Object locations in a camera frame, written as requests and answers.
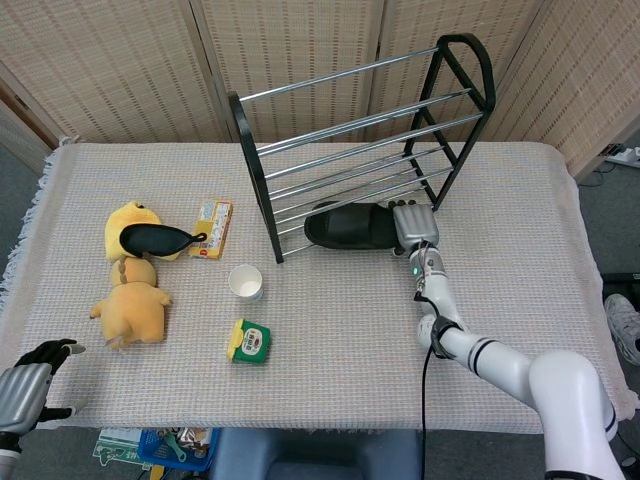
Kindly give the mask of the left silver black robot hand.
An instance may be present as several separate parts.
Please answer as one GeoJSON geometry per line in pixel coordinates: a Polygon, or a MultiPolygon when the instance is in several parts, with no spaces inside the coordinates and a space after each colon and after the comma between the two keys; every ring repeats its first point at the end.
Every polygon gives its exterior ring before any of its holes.
{"type": "Polygon", "coordinates": [[[67,419],[83,410],[87,398],[59,408],[47,407],[46,401],[58,369],[69,356],[85,351],[76,340],[49,340],[6,369],[1,374],[1,432],[22,437],[39,423],[67,419]]]}

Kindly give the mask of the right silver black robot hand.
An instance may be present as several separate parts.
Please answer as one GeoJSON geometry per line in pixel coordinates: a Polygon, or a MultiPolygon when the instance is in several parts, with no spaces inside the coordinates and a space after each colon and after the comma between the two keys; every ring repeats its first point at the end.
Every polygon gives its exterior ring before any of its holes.
{"type": "Polygon", "coordinates": [[[397,236],[396,255],[413,252],[424,245],[437,246],[440,235],[434,212],[429,205],[415,200],[391,201],[388,204],[393,215],[397,236]]]}

